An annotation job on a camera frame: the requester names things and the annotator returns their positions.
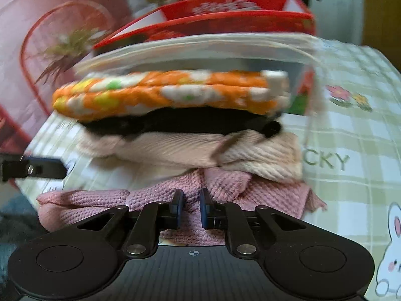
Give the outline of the pink printed backdrop poster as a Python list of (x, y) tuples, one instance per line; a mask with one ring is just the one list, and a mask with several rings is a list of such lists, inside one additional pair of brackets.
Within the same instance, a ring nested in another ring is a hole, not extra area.
[(114, 29), (180, 0), (1, 0), (1, 151), (22, 153), (72, 67)]

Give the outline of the orange floral fabric pouch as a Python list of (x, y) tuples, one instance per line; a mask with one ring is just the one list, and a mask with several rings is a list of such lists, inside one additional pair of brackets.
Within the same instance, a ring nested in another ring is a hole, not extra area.
[(204, 69), (92, 75), (65, 84), (52, 97), (55, 111), (81, 122), (143, 116), (167, 107), (214, 107), (267, 116), (291, 99), (284, 71), (217, 72)]

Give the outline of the red cardboard box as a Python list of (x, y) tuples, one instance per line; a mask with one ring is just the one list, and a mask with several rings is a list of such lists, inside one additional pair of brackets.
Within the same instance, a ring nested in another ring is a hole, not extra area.
[[(94, 45), (94, 57), (148, 41), (227, 33), (303, 33), (316, 37), (315, 18), (301, 0), (185, 0), (159, 7), (102, 39)], [(290, 105), (279, 113), (289, 113), (293, 106), (306, 109), (309, 97), (301, 86), (313, 81), (314, 67), (302, 71), (301, 84)]]

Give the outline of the light pink knit cloth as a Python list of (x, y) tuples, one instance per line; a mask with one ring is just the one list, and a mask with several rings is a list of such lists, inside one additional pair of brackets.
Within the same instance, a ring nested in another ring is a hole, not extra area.
[(92, 157), (115, 156), (149, 165), (186, 169), (221, 167), (270, 181), (289, 183), (303, 176), (300, 144), (291, 132), (271, 138), (254, 130), (222, 134), (147, 132), (134, 137), (84, 131), (78, 148)]

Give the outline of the checked bunny tablecloth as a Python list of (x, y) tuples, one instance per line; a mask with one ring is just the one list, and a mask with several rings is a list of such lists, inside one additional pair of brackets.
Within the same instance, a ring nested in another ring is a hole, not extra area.
[[(298, 137), (305, 182), (326, 208), (303, 219), (367, 248), (376, 266), (369, 300), (400, 299), (400, 73), (378, 50), (324, 40), (318, 54), (322, 110), (284, 114), (282, 132)], [(57, 190), (139, 190), (197, 169), (149, 165), (78, 148), (87, 131), (52, 114), (29, 144), (36, 155), (61, 159), (62, 179), (19, 179), (22, 194)]]

